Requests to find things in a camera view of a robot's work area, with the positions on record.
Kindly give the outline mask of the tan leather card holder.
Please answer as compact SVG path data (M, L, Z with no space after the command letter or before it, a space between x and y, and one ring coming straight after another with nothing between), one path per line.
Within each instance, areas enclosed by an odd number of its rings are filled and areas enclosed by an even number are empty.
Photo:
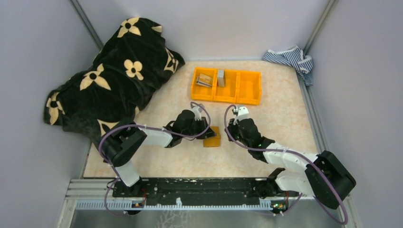
M205 148L220 147L221 146L221 134L218 126L212 126L211 129L216 133L216 136L203 140L203 146Z

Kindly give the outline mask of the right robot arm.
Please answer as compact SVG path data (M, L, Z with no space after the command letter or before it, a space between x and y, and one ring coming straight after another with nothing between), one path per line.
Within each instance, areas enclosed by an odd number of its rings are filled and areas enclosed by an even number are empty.
M229 141L247 149L254 159L279 165L269 176L276 190L311 195L336 209L356 186L355 178L332 152L294 151L262 136L251 118L230 119L225 132Z

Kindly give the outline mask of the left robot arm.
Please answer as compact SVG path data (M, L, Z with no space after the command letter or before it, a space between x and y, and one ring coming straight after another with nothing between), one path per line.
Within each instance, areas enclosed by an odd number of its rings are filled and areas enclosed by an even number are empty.
M217 134L210 126L209 115L202 116L201 110L183 110L175 120L162 128L147 127L124 121L110 129L101 139L98 151L112 165L117 177L127 187L140 181L132 157L141 146L154 145L172 148L183 138L205 140Z

